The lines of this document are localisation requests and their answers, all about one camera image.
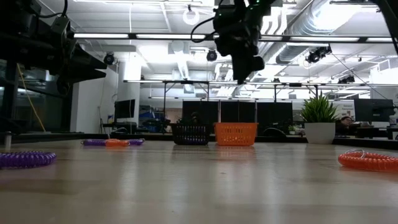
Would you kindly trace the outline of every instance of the computer monitor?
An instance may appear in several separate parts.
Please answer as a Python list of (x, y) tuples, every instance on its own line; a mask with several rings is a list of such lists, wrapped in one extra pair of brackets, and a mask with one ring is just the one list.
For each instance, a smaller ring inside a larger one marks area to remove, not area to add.
[(114, 104), (114, 118), (132, 118), (134, 117), (134, 106), (136, 100), (117, 101)]
[(388, 122), (394, 114), (392, 100), (354, 99), (355, 121)]

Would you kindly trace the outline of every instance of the plastic basket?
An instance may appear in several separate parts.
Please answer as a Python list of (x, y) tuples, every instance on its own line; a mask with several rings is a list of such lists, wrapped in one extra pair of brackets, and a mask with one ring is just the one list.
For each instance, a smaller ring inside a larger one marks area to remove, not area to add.
[(179, 145), (207, 145), (210, 126), (206, 124), (172, 124), (173, 140)]
[(219, 146), (251, 146), (256, 139), (257, 123), (216, 123)]

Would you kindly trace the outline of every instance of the purple coil keychain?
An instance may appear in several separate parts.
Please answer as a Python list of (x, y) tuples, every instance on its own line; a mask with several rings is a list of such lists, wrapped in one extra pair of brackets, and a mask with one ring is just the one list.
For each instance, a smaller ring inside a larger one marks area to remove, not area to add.
[(33, 168), (53, 163), (53, 152), (0, 152), (0, 168)]
[(130, 146), (140, 146), (142, 143), (145, 142), (145, 139), (130, 139), (128, 140), (130, 143)]
[(106, 140), (104, 139), (86, 139), (81, 142), (85, 146), (105, 146)]

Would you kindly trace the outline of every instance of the orange coil keychain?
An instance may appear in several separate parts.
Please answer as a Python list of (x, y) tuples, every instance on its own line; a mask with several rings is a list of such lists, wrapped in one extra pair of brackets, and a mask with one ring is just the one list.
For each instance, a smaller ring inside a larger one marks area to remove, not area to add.
[(398, 158), (377, 153), (365, 152), (362, 149), (352, 149), (338, 157), (338, 162), (346, 167), (373, 170), (398, 171)]
[(129, 141), (125, 141), (125, 140), (118, 140), (118, 139), (105, 140), (105, 146), (109, 146), (109, 147), (113, 147), (113, 146), (126, 147), (129, 145), (130, 145)]

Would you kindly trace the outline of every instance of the white plant pot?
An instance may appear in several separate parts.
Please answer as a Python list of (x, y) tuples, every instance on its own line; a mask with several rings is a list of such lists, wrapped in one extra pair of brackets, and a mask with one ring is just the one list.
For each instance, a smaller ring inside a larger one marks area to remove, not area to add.
[(335, 133), (335, 123), (305, 123), (305, 136), (310, 144), (331, 144)]

